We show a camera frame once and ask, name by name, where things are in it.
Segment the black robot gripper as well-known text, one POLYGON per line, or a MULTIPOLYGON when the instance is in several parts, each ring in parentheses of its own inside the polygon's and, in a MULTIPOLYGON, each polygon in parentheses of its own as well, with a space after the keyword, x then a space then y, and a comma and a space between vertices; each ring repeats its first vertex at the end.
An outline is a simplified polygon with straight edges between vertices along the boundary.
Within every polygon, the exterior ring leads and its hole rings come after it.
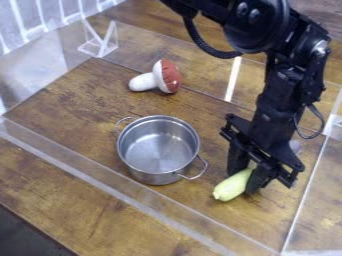
MULTIPOLYGON (((253 120, 230 113, 226 115, 226 126, 222 137, 232 142, 240 140, 257 144, 264 149, 290 142, 298 129, 305 106, 300 101, 300 84, 304 76, 294 71, 270 72, 264 92, 257 99, 257 110, 253 120)), ((233 176, 248 168, 249 154, 232 144, 228 155, 228 175, 233 176)), ((276 179, 276 166, 260 163, 253 170, 246 185, 246 193, 254 194, 276 179)))

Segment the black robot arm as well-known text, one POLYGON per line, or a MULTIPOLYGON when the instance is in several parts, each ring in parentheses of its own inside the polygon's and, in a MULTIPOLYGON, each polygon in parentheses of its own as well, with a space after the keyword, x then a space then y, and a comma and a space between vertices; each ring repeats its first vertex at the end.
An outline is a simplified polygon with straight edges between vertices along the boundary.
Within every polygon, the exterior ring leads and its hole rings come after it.
POLYGON ((246 185, 256 193, 274 179, 290 187, 305 165, 290 148, 304 112, 314 110, 325 91, 324 70, 331 54, 329 32, 290 8, 288 0, 161 0, 178 13, 197 46, 230 59, 245 53, 268 55, 265 88, 252 120, 229 114, 221 135, 230 142, 228 174, 252 162, 246 185), (204 15, 222 28, 234 50, 214 49, 202 39, 194 18, 204 15))

